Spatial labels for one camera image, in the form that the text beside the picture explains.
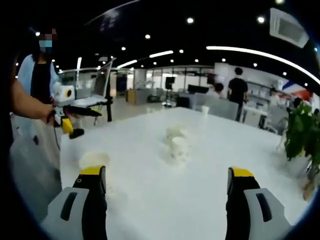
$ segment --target air conditioning vent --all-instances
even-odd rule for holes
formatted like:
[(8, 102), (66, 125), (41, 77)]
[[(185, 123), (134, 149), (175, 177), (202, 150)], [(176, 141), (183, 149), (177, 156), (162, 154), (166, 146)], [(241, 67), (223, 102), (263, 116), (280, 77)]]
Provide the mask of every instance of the air conditioning vent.
[(306, 31), (293, 16), (276, 8), (270, 9), (270, 35), (300, 48), (309, 40)]

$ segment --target black shirt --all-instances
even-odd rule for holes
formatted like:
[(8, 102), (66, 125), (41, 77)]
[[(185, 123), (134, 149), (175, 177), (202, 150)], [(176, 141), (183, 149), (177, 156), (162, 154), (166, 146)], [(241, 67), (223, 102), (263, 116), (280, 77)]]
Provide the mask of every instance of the black shirt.
[(50, 64), (34, 64), (31, 79), (31, 96), (44, 104), (50, 104)]
[(246, 81), (236, 77), (229, 82), (228, 87), (232, 90), (229, 100), (239, 104), (239, 107), (242, 107), (245, 93), (248, 92), (248, 84)]

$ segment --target black ceiling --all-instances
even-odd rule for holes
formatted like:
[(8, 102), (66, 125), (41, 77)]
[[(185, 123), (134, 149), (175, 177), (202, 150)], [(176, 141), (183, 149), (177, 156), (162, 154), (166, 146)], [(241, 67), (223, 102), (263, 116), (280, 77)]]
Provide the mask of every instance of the black ceiling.
[[(140, 68), (141, 65), (153, 68), (153, 62), (157, 62), (157, 67), (213, 66), (225, 58), (229, 64), (249, 68), (254, 68), (253, 63), (257, 63), (258, 70), (278, 76), (287, 72), (287, 79), (301, 85), (308, 83), (308, 89), (320, 93), (319, 84), (287, 64), (248, 53), (206, 50), (206, 46), (258, 50), (289, 60), (320, 78), (311, 40), (301, 49), (269, 35), (270, 8), (291, 13), (290, 6), (276, 5), (274, 0), (128, 2), (90, 1), (90, 5), (76, 8), (61, 7), (55, 19), (59, 39), (56, 64), (62, 70), (74, 69), (77, 58), (82, 57), (82, 68), (97, 67), (102, 65), (98, 62), (99, 57), (114, 56), (114, 66), (137, 59), (138, 63), (129, 68)], [(257, 22), (260, 15), (266, 19), (264, 24)], [(188, 17), (194, 18), (193, 24), (187, 24)], [(36, 17), (33, 23), (35, 27), (41, 26)], [(173, 50), (174, 54), (148, 58), (150, 54), (168, 50)]]

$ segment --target cable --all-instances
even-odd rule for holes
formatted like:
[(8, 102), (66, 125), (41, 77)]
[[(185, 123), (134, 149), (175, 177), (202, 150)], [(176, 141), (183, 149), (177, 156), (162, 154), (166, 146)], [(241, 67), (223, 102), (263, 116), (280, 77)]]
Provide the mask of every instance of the cable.
[(55, 137), (55, 143), (56, 146), (58, 147), (59, 151), (60, 151), (60, 146), (58, 144), (58, 138), (57, 138), (57, 133), (56, 133), (56, 128), (53, 126), (53, 131), (54, 131), (54, 137)]

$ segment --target face mask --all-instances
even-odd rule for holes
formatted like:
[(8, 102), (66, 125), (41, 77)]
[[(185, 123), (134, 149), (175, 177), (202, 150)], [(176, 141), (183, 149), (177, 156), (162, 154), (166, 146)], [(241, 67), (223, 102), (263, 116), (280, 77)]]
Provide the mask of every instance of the face mask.
[(52, 52), (52, 40), (40, 40), (39, 41), (40, 50), (43, 53)]

